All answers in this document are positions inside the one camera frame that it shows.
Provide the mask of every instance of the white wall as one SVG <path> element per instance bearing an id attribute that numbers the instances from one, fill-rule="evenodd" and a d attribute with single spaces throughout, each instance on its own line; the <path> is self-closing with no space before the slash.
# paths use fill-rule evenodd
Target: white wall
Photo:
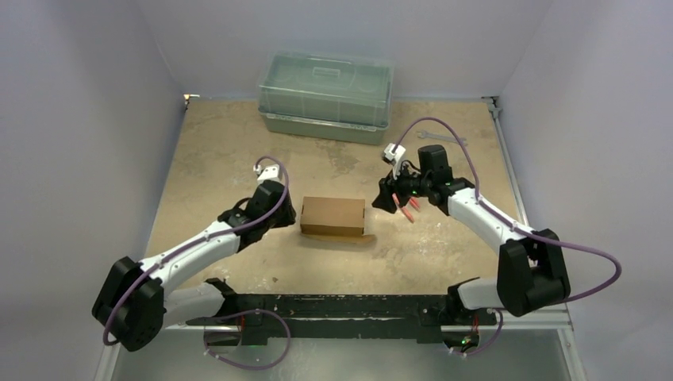
<path id="1" fill-rule="evenodd" d="M 90 308 L 144 251 L 183 99 L 133 0 L 0 6 L 0 379 L 90 380 Z"/>
<path id="2" fill-rule="evenodd" d="M 397 62 L 395 95 L 500 94 L 552 0 L 139 0 L 184 92 L 254 97 L 279 47 Z"/>
<path id="3" fill-rule="evenodd" d="M 673 379 L 673 2 L 557 0 L 502 94 L 535 226 L 614 253 L 571 304 L 592 380 Z M 611 265 L 567 252 L 574 291 Z"/>

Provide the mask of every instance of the translucent green container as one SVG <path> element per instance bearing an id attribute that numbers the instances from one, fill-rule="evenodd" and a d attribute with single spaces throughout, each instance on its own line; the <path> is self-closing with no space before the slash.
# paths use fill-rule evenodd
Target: translucent green container
<path id="1" fill-rule="evenodd" d="M 278 52 L 260 77 L 260 113 L 274 132 L 379 144 L 392 82 L 386 61 Z"/>

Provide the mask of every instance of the beige tabletop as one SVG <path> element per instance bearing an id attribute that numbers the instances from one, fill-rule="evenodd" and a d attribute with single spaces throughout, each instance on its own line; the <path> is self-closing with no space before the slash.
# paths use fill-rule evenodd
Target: beige tabletop
<path id="1" fill-rule="evenodd" d="M 422 116 L 438 117 L 467 138 L 483 194 L 510 216 L 517 207 L 493 120 L 480 102 L 396 102 L 392 126 L 381 146 L 269 133 L 255 102 L 192 101 L 163 190 L 146 256 L 165 251 L 201 232 L 218 214 L 252 195 L 255 160 L 280 159 L 290 173 L 290 196 L 301 210 L 307 196 L 364 198 L 365 233 L 371 244 L 338 244 L 303 237 L 299 224 L 273 229 L 243 252 L 210 265 L 183 287 L 204 279 L 227 279 L 239 293 L 442 294 L 447 286 L 476 276 L 494 276 L 497 257 L 472 231 L 421 200 L 409 223 L 400 213 L 371 207 L 378 181 L 390 170 L 381 151 Z M 418 129 L 448 132 L 431 121 Z M 410 133 L 402 145 L 416 151 L 438 140 Z M 472 180 L 457 145 L 447 143 L 455 177 Z"/>

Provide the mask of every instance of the small brown box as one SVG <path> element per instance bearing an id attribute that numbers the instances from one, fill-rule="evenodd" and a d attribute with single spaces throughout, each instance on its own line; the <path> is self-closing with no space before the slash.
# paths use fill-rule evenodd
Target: small brown box
<path id="1" fill-rule="evenodd" d="M 299 225 L 303 234 L 323 241 L 360 243 L 374 238 L 363 236 L 363 199 L 304 197 Z"/>

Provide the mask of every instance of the robotic arm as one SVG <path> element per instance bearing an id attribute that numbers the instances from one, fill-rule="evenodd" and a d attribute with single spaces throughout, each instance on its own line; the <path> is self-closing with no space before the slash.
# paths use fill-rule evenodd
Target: robotic arm
<path id="1" fill-rule="evenodd" d="M 442 213 L 465 224 L 498 254 L 496 279 L 471 279 L 449 287 L 447 309 L 450 314 L 494 307 L 505 308 L 519 317 L 570 295 L 561 248 L 526 237 L 512 226 L 557 241 L 553 231 L 533 231 L 519 225 L 486 199 L 477 199 L 472 183 L 453 177 L 441 145 L 420 148 L 418 159 L 420 167 L 416 168 L 406 160 L 402 146 L 395 150 L 394 144 L 389 144 L 383 152 L 383 160 L 393 169 L 379 180 L 379 196 L 372 205 L 394 213 L 398 207 L 393 194 L 397 195 L 400 206 L 406 205 L 412 197 L 426 197 Z M 482 204 L 499 217 L 489 213 Z"/>
<path id="2" fill-rule="evenodd" d="M 296 213 L 287 194 L 280 206 L 260 223 L 245 229 L 279 202 L 284 185 L 279 166 L 258 170 L 257 189 L 220 214 L 205 230 L 157 256 L 135 262 L 127 256 L 117 261 L 96 299 L 92 314 L 106 325 L 113 309 L 129 288 L 143 278 L 113 316 L 110 332 L 130 351 L 144 347 L 165 326 L 193 318 L 214 316 L 225 301 L 214 285 L 175 289 L 211 263 L 259 241 L 269 230 L 293 225 Z"/>

